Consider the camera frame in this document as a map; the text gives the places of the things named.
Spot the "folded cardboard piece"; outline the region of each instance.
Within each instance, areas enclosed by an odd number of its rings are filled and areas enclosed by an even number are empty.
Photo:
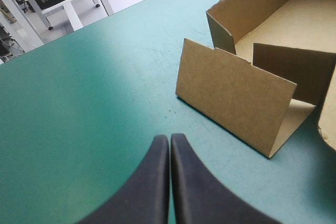
[[[336,150],[336,0],[220,0],[206,14],[215,49],[185,39],[176,95],[267,157],[322,105]]]

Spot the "cable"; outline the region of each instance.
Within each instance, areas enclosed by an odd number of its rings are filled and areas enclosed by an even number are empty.
[[[15,48],[13,45],[9,45],[9,44],[5,43],[4,41],[13,41],[13,42],[15,42],[17,44],[17,48]],[[19,45],[19,43],[15,39],[12,39],[12,38],[3,39],[2,40],[2,44],[6,45],[7,47],[11,47],[11,48],[16,49],[18,55],[20,54],[20,52],[22,52],[22,53],[25,52],[24,50],[19,50],[20,45]]]

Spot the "green table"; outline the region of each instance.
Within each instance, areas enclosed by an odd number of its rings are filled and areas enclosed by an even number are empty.
[[[286,224],[336,222],[336,153],[315,112],[268,160],[175,96],[183,38],[218,0],[146,0],[0,66],[0,223],[74,223],[156,134],[184,132],[237,195]],[[170,223],[175,223],[171,204]]]

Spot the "box wall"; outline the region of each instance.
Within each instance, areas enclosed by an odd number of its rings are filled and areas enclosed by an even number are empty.
[[[288,0],[221,0],[208,13],[238,42]]]

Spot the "cardboard box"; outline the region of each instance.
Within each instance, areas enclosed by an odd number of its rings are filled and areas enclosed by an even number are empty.
[[[336,0],[220,0],[206,15],[215,49],[185,39],[176,95],[267,157],[321,105],[336,150]]]

